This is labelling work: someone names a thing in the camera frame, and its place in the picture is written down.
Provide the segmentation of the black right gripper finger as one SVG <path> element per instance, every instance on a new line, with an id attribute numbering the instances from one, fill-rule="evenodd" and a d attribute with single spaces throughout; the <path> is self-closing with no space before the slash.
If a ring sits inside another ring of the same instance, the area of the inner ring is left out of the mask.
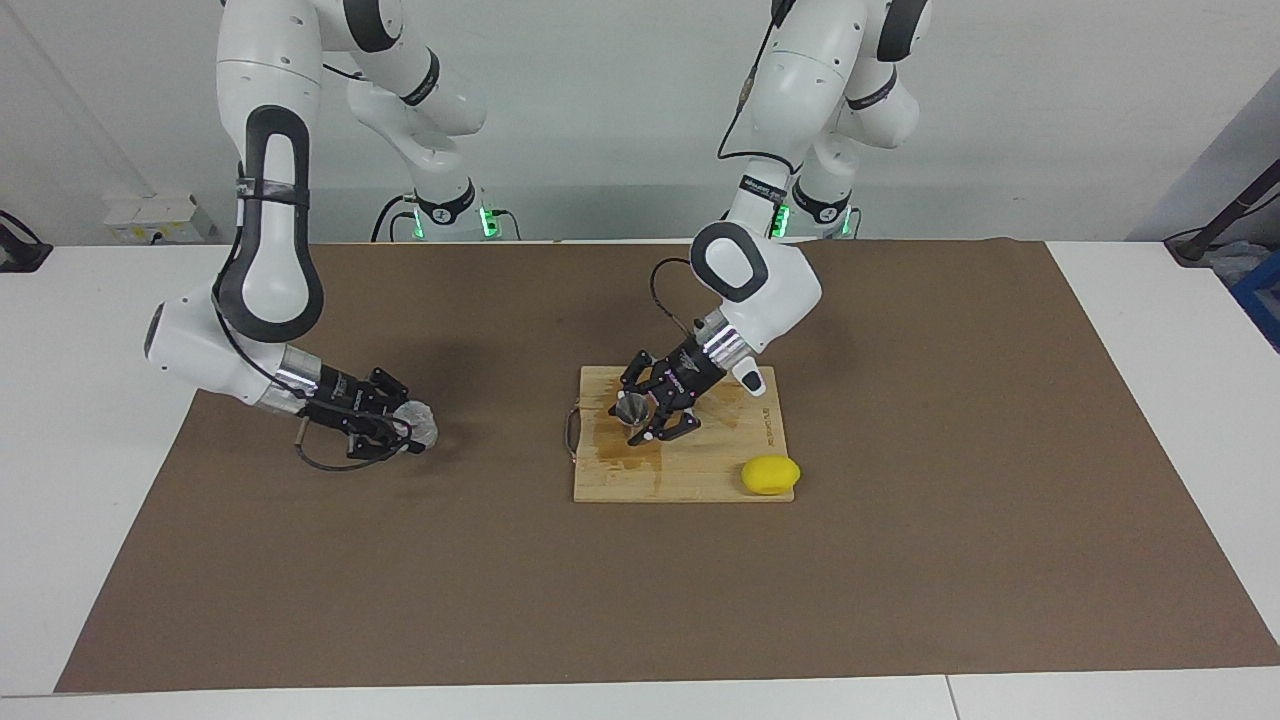
<path id="1" fill-rule="evenodd" d="M 410 401 L 410 389 L 380 366 L 371 370 L 365 383 L 366 411 L 397 411 Z"/>
<path id="2" fill-rule="evenodd" d="M 381 461 L 394 457 L 397 433 L 387 418 L 357 418 L 346 420 L 348 438 L 347 457 L 361 461 Z"/>

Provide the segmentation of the clear glass cup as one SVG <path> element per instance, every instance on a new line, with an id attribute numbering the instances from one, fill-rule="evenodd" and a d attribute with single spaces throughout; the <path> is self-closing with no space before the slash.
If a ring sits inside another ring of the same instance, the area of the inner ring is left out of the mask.
<path id="1" fill-rule="evenodd" d="M 433 410 L 419 400 L 407 400 L 387 415 L 397 433 L 396 452 L 422 454 L 439 439 L 439 428 Z"/>

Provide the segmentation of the yellow lemon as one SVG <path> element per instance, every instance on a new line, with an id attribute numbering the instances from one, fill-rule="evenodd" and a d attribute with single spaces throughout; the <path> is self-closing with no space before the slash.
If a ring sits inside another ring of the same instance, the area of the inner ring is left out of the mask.
<path id="1" fill-rule="evenodd" d="M 742 487 L 751 495 L 777 497 L 790 495 L 803 477 L 801 468 L 785 455 L 762 455 L 740 469 Z"/>

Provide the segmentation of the brown paper table mat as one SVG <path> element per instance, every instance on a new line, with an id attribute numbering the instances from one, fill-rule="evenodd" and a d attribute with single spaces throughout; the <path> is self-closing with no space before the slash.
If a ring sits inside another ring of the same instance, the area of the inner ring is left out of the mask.
<path id="1" fill-rule="evenodd" d="M 662 246 L 329 245 L 303 346 L 439 445 L 305 466 L 200 393 L 60 692 L 1280 664 L 1050 251 L 808 243 L 774 342 L 791 503 L 576 503 L 585 365 L 658 354 Z"/>

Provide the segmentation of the white socket box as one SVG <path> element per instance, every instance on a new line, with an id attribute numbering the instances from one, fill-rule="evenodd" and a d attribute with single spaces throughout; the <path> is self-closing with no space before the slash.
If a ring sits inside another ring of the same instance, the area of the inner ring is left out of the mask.
<path id="1" fill-rule="evenodd" d="M 196 245 L 221 240 L 212 218 L 189 193 L 109 200 L 102 227 L 116 243 Z"/>

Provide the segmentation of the black clamp object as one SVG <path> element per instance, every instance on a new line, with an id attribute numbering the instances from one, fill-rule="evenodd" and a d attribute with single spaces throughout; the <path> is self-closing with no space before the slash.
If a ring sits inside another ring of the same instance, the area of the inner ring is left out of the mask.
<path id="1" fill-rule="evenodd" d="M 0 273 L 36 272 L 52 250 L 23 220 L 0 209 Z"/>

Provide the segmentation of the clear plastic bag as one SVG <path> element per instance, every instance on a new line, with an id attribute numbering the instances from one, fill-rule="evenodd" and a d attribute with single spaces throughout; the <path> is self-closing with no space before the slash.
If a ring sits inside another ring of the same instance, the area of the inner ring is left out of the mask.
<path id="1" fill-rule="evenodd" d="M 1229 290 L 1247 278 L 1272 254 L 1270 249 L 1248 241 L 1234 241 L 1211 247 L 1204 254 L 1216 277 Z"/>

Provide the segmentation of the black stand leg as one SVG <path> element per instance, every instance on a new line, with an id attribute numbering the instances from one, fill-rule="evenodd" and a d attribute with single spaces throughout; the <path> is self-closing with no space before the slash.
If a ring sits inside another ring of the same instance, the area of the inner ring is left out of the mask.
<path id="1" fill-rule="evenodd" d="M 1198 266 L 1213 242 L 1236 222 L 1280 200 L 1280 158 L 1262 170 L 1206 225 L 1180 231 L 1161 241 L 1181 266 Z"/>

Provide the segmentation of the blue crate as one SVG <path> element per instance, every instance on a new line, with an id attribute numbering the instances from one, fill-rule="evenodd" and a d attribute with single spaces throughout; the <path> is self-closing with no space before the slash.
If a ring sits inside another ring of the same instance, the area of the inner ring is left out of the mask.
<path id="1" fill-rule="evenodd" d="M 1231 284 L 1229 292 L 1280 354 L 1280 249 Z"/>

